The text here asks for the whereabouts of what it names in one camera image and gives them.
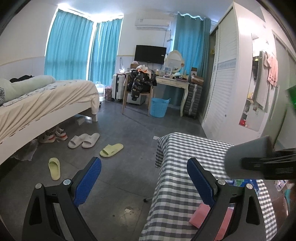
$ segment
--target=green slide sandal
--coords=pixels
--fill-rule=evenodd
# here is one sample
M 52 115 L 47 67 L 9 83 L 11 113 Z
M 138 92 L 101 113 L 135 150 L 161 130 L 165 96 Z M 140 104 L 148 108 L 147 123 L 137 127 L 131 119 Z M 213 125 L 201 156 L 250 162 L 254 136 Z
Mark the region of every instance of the green slide sandal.
M 48 167 L 50 170 L 50 175 L 52 176 L 53 180 L 58 180 L 61 177 L 61 167 L 59 164 L 58 158 L 50 158 L 48 161 Z
M 100 151 L 100 156 L 111 157 L 119 152 L 122 148 L 122 144 L 107 145 L 103 150 Z

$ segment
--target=blue basket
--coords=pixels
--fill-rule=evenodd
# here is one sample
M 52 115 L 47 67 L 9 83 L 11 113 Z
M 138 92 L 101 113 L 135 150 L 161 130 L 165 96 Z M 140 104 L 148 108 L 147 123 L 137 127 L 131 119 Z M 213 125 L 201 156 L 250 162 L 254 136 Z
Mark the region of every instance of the blue basket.
M 170 99 L 164 100 L 164 99 L 152 98 L 150 115 L 157 118 L 164 117 L 169 103 L 170 103 Z

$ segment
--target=white bed frame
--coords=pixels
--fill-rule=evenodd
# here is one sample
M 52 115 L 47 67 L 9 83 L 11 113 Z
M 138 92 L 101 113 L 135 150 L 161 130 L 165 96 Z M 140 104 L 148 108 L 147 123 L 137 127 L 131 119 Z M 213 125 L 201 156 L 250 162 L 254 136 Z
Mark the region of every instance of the white bed frame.
M 92 121 L 98 121 L 97 115 L 91 113 L 90 101 L 74 103 L 51 112 L 38 120 L 30 122 L 0 143 L 0 165 L 25 144 L 76 114 L 89 116 Z

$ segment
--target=sneaker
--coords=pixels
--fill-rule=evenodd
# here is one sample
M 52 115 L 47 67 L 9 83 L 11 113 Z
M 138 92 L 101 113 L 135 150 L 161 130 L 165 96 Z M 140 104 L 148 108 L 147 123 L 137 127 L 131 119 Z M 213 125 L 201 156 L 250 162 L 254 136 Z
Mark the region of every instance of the sneaker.
M 68 138 L 66 132 L 65 132 L 63 129 L 59 128 L 59 127 L 57 127 L 57 128 L 55 129 L 55 131 L 54 131 L 54 135 L 55 135 L 55 137 L 56 137 L 57 139 L 60 139 L 60 140 L 62 140 L 62 141 L 66 140 L 66 139 Z
M 45 133 L 43 133 L 41 136 L 39 136 L 38 141 L 40 143 L 53 143 L 55 139 L 56 137 L 53 134 L 48 136 Z

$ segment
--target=silver bolt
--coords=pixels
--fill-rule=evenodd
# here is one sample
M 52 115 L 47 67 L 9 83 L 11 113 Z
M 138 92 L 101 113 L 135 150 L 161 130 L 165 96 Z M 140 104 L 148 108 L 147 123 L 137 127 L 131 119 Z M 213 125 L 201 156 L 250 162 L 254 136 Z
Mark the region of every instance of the silver bolt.
M 218 180 L 218 183 L 219 183 L 220 185 L 225 185 L 226 182 L 225 182 L 223 179 L 219 179 L 219 180 Z
M 64 185 L 69 185 L 71 183 L 71 180 L 70 179 L 66 179 L 63 181 L 63 184 Z
M 247 183 L 246 187 L 249 188 L 249 189 L 253 188 L 252 184 L 250 184 L 250 183 Z
M 41 188 L 42 187 L 42 184 L 41 183 L 37 183 L 36 185 L 35 185 L 35 188 L 36 189 L 39 189 L 39 188 Z

